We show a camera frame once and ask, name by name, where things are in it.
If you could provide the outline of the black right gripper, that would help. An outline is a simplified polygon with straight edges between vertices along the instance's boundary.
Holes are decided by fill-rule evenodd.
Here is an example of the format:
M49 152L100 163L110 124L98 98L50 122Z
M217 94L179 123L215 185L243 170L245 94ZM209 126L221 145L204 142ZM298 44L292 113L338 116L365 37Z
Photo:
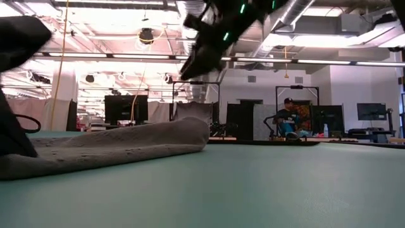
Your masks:
M222 71L223 52L256 21L283 8L287 0L202 0L204 9L187 11L184 27L197 32L181 80Z

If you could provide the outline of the gray terry towel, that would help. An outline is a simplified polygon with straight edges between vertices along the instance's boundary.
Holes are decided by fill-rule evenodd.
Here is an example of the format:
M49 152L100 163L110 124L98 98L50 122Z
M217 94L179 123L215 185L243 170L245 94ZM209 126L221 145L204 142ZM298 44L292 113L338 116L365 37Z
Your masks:
M0 156L0 181L57 175L200 152L209 126L196 117L172 122L85 133L74 137L33 138L37 156L13 150Z

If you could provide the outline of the monitor on arm stand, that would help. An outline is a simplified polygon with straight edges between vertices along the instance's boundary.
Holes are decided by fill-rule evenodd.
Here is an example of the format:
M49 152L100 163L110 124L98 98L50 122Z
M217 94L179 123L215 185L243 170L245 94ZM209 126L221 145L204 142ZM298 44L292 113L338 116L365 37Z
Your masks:
M385 103L358 103L358 120L364 121L389 121L389 132L394 133L392 123L392 108L387 108Z

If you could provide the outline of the pink curtain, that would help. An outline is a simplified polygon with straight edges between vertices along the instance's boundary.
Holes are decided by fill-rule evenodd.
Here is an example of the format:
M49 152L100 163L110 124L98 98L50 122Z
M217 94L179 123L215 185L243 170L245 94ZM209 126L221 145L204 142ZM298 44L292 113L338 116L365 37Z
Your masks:
M41 131L75 130L77 104L74 101L57 99L53 110L53 99L8 98L8 104L15 114L26 115L38 120Z

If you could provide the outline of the wide black monitor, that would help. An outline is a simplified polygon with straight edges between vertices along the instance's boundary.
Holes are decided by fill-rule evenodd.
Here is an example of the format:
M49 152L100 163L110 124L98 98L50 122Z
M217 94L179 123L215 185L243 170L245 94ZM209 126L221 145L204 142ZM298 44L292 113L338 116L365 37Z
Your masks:
M148 120L148 96L105 96L104 113L105 122L110 125L116 125L122 120L134 120L136 124L140 124Z

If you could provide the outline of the person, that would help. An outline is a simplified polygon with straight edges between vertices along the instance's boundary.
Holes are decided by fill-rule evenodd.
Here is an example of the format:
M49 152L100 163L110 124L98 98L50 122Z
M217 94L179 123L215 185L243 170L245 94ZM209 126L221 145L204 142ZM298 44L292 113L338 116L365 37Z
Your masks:
M285 137L287 134L294 133L299 137L306 135L306 131L299 128L299 114L294 109L292 98L284 99L284 109L278 110L273 124L278 127L280 136Z

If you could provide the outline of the black monitor back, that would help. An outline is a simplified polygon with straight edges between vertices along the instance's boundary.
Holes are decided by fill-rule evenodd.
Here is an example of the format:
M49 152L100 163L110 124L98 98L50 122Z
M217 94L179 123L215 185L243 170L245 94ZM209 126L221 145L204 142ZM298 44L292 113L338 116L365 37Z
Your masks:
M319 105L311 107L311 128L313 133L323 132L324 125L328 125L330 132L344 130L344 113L342 105Z

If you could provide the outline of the silver ventilation duct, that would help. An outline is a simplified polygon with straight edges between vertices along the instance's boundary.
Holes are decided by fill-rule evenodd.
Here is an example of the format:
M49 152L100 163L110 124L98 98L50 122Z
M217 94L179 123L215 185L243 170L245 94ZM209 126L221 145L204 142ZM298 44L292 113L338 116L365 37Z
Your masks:
M292 33L296 22L316 0L287 0L287 4L265 17L261 26L262 40L250 57L264 58L277 46L286 46L289 36L277 32Z

